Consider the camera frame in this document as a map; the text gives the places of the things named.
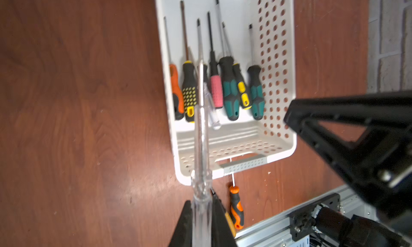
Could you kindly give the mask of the yellow black handled screwdriver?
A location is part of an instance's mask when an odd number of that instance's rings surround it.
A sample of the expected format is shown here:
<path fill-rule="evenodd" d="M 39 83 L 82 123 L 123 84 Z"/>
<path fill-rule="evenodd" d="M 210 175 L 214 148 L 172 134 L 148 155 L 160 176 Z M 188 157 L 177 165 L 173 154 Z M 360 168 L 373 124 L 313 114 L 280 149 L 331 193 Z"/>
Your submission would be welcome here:
<path fill-rule="evenodd" d="M 217 195 L 217 193 L 214 191 L 213 187 L 211 187 L 210 191 L 211 191 L 211 194 L 212 194 L 213 198 L 219 202 L 219 207 L 220 207 L 220 208 L 222 209 L 222 211 L 224 212 L 224 215 L 225 215 L 225 218 L 226 218 L 226 222 L 227 222 L 227 224 L 228 224 L 228 226 L 229 226 L 229 229 L 230 229 L 230 231 L 231 231 L 231 233 L 232 233 L 233 238 L 235 238 L 235 237 L 236 237 L 236 229 L 235 229 L 235 226 L 234 226 L 234 224 L 233 224 L 233 222 L 232 222 L 232 219 L 231 219 L 229 213 L 227 212 L 227 210 L 226 210 L 225 207 L 223 206 L 221 199 L 219 198 L 219 196 Z"/>

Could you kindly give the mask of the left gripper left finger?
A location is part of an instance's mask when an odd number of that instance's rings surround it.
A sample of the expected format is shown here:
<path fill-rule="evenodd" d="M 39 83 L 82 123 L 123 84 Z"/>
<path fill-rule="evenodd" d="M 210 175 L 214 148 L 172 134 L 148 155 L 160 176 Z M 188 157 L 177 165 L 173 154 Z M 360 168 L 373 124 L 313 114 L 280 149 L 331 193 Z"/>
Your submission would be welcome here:
<path fill-rule="evenodd" d="M 191 247 L 193 230 L 192 203 L 187 200 L 183 206 L 169 247 Z"/>

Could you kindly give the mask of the orange black stubby screwdriver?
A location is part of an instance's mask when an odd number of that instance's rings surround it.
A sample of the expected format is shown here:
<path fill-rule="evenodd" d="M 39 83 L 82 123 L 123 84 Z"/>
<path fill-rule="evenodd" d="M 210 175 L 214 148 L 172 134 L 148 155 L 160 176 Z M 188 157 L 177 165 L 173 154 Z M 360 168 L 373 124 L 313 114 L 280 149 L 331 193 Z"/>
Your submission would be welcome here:
<path fill-rule="evenodd" d="M 241 230 L 244 227 L 245 216 L 244 209 L 240 200 L 240 189 L 235 184 L 235 174 L 232 174 L 232 185 L 229 187 L 230 191 L 230 216 L 236 230 Z"/>

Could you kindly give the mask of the clear handled screwdriver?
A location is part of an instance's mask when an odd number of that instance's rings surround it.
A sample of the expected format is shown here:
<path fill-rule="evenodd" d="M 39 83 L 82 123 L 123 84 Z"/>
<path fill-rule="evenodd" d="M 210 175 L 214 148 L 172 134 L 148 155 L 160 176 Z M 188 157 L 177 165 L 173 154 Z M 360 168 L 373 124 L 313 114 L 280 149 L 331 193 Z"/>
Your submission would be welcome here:
<path fill-rule="evenodd" d="M 195 74 L 196 74 L 196 77 L 198 79 L 199 79 L 199 75 L 198 75 L 199 74 L 199 69 L 200 69 L 200 66 L 197 62 L 197 68 L 195 70 Z M 209 89 L 209 83 L 208 83 L 207 88 L 205 88 L 205 89 L 203 88 L 203 95 L 204 95 L 205 106 L 208 108 L 209 126 L 213 130 L 217 131 L 221 128 L 221 123 L 220 123 L 220 120 L 219 120 L 219 117 L 218 117 L 218 114 L 217 114 L 217 111 L 216 111 L 216 108 L 215 108 L 215 105 L 214 105 L 214 101 L 212 99 L 212 94 L 211 94 L 211 91 Z"/>

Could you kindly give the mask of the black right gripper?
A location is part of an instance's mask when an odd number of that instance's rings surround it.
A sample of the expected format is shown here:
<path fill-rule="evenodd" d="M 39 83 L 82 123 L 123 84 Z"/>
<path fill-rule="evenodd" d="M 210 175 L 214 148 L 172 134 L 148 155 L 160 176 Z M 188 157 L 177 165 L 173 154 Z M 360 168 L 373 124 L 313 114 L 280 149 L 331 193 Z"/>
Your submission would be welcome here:
<path fill-rule="evenodd" d="M 365 128 L 346 141 L 322 122 Z M 412 93 L 296 99 L 284 122 L 368 204 L 383 221 L 412 218 Z"/>

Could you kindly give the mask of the black yellow dotted screwdriver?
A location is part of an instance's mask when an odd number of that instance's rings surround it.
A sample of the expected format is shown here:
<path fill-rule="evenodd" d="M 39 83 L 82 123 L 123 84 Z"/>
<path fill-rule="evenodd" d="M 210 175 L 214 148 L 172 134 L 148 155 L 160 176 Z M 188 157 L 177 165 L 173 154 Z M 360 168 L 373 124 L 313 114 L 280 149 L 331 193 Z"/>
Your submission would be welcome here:
<path fill-rule="evenodd" d="M 194 77 L 195 67 L 193 62 L 189 58 L 188 40 L 187 40 L 187 30 L 186 30 L 186 18 L 185 18 L 185 3 L 183 0 L 180 1 L 181 17 L 182 17 L 182 28 L 183 28 L 183 42 L 185 46 L 186 61 L 184 62 L 183 68 L 183 84 L 182 84 L 182 94 L 183 94 L 183 105 L 185 118 L 189 123 L 194 122 L 195 118 L 195 105 L 197 104 L 197 86 L 196 79 Z"/>

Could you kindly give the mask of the black yellow small screwdriver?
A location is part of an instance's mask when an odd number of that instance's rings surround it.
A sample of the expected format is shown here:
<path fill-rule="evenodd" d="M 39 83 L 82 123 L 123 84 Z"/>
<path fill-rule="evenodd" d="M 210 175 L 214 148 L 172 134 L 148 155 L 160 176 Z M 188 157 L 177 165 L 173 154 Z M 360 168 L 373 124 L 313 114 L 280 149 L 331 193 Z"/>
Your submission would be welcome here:
<path fill-rule="evenodd" d="M 205 63 L 204 60 L 204 50 L 203 50 L 203 38 L 202 38 L 202 30 L 201 30 L 201 21 L 198 18 L 196 20 L 196 26 L 197 26 L 197 38 L 198 38 L 198 64 L 201 66 L 201 72 L 202 72 L 202 83 L 203 83 L 203 88 L 208 87 L 207 83 L 207 64 Z"/>

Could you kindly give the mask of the pink handled screwdriver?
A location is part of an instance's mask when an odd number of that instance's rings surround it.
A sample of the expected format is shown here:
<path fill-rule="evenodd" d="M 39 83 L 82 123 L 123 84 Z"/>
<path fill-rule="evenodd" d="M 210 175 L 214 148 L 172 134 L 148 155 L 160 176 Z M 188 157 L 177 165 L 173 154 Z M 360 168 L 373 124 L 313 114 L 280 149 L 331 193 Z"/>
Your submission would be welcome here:
<path fill-rule="evenodd" d="M 212 28 L 211 28 L 211 17 L 210 12 L 207 13 L 208 17 L 208 30 L 210 39 L 210 83 L 211 83 L 211 93 L 212 99 L 214 101 L 215 108 L 223 108 L 223 88 L 221 77 L 218 73 L 218 63 L 215 56 L 213 38 L 212 38 Z"/>

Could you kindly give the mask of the clear thin tester screwdriver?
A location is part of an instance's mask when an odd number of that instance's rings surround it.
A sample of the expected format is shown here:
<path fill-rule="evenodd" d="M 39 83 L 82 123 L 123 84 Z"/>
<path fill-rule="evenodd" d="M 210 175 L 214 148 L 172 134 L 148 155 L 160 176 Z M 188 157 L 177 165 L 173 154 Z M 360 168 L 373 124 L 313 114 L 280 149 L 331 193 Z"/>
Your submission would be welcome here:
<path fill-rule="evenodd" d="M 198 97 L 195 106 L 195 152 L 192 187 L 192 246 L 210 247 L 212 245 L 212 197 L 211 170 L 209 168 L 208 115 L 204 103 L 204 60 L 198 64 Z"/>

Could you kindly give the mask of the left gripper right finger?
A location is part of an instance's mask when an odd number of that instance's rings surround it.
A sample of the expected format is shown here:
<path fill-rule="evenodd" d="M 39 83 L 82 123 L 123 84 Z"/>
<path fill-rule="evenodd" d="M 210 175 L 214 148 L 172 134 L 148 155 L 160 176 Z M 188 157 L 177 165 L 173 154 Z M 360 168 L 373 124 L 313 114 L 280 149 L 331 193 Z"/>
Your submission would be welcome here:
<path fill-rule="evenodd" d="M 233 232 L 234 227 L 228 223 L 231 218 L 221 200 L 216 193 L 212 193 L 212 226 L 211 226 L 211 246 L 212 247 L 236 247 Z"/>

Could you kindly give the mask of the green screwdriver end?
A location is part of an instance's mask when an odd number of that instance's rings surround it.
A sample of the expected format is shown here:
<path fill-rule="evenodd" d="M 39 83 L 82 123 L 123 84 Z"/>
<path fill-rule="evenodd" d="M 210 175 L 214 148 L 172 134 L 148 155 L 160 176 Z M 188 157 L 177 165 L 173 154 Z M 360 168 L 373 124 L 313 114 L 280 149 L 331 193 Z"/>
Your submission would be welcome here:
<path fill-rule="evenodd" d="M 261 67 L 255 61 L 254 55 L 254 39 L 253 25 L 248 26 L 251 43 L 251 65 L 247 72 L 250 77 L 250 91 L 252 99 L 252 115 L 255 120 L 261 120 L 264 117 L 265 100 L 263 96 L 263 88 L 260 81 Z"/>
<path fill-rule="evenodd" d="M 239 118 L 239 92 L 236 88 L 236 81 L 233 73 L 233 58 L 230 57 L 225 49 L 222 15 L 220 9 L 220 0 L 216 1 L 216 10 L 218 18 L 218 28 L 222 46 L 222 58 L 219 60 L 221 69 L 221 79 L 223 85 L 223 101 L 227 117 L 230 121 L 236 121 Z"/>

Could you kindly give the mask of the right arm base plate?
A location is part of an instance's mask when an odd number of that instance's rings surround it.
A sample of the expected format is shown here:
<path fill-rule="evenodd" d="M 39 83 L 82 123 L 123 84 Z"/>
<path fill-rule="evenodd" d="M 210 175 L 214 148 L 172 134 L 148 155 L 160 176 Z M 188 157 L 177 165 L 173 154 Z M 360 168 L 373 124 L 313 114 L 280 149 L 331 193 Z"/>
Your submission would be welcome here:
<path fill-rule="evenodd" d="M 290 234 L 294 242 L 314 233 L 315 218 L 320 209 L 327 207 L 333 211 L 338 211 L 340 207 L 340 195 L 332 193 L 321 199 L 311 201 L 302 207 L 292 211 L 288 218 L 290 220 Z"/>

